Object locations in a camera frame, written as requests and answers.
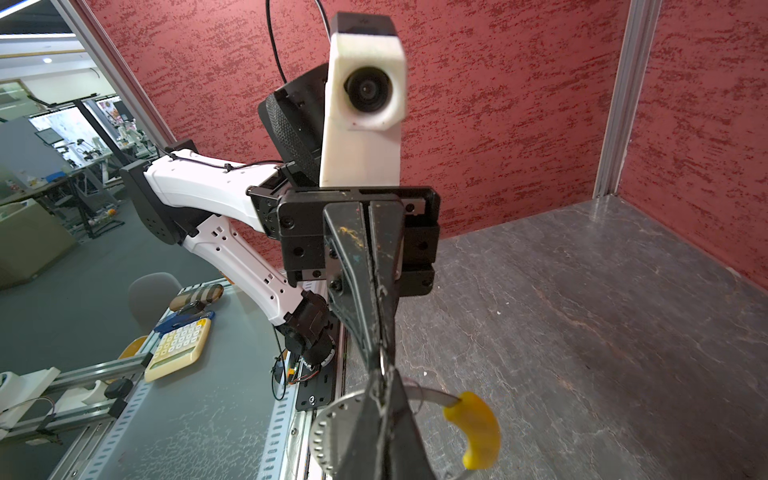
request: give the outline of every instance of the red textured wall panel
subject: red textured wall panel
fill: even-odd
[[[664,0],[619,194],[768,288],[766,67],[766,0]]]
[[[257,117],[280,86],[263,0],[88,3],[177,137],[276,157]],[[590,197],[629,0],[325,3],[395,22],[409,61],[402,182],[436,187],[444,234]],[[272,13],[289,79],[327,61],[313,2]]]

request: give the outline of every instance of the yellow calculator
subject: yellow calculator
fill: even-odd
[[[151,382],[195,363],[203,352],[210,324],[210,318],[203,318],[163,335],[144,370],[144,380]]]

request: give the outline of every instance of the striped brown object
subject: striped brown object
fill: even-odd
[[[190,292],[184,292],[181,295],[177,296],[173,300],[171,300],[170,305],[168,308],[170,311],[175,312],[179,310],[182,306],[187,305],[188,303],[197,302],[200,301],[204,305],[208,305],[210,303],[213,303],[219,298],[221,298],[222,293],[224,293],[224,287],[221,286],[219,283],[215,283],[214,285],[206,285],[202,286],[198,289],[192,290]]]

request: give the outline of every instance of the office floor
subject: office floor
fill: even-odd
[[[473,478],[768,478],[768,296],[622,200],[444,240],[435,267],[396,364],[494,409],[501,456]],[[363,378],[353,348],[346,391]],[[460,432],[417,421],[457,473]]]
[[[208,262],[156,239],[130,202],[118,218],[124,226],[74,248],[32,282],[0,291],[0,371],[65,371],[116,359],[143,334],[127,307],[131,282],[153,272],[172,273],[182,285],[220,276]],[[63,452],[59,445],[0,449],[0,479],[44,480]]]

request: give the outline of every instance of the chair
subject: chair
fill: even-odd
[[[128,308],[142,332],[150,332],[157,325],[180,290],[176,277],[165,272],[144,275],[128,287]]]

